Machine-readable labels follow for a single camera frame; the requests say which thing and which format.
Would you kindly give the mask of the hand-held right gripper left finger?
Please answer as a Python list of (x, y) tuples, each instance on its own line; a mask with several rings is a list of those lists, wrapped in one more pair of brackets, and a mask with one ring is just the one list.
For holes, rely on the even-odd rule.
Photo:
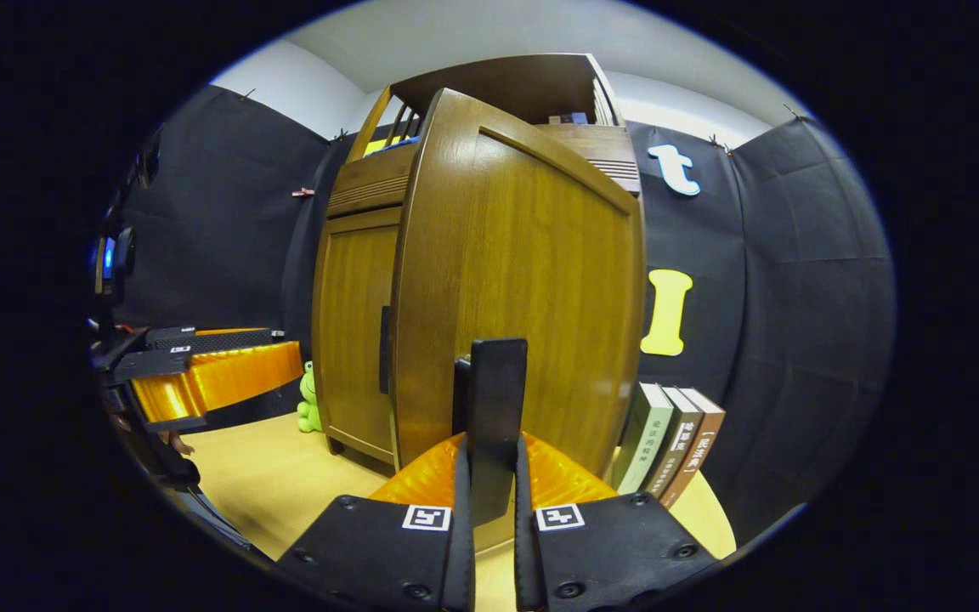
[(277, 560), (342, 611), (474, 608), (465, 434), (433, 446), (370, 497), (340, 495)]

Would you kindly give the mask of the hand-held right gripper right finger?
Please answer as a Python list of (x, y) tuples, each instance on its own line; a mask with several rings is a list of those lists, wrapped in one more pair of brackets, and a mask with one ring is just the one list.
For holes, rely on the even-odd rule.
[(655, 497), (618, 495), (529, 433), (514, 484), (521, 611), (653, 611), (722, 566)]

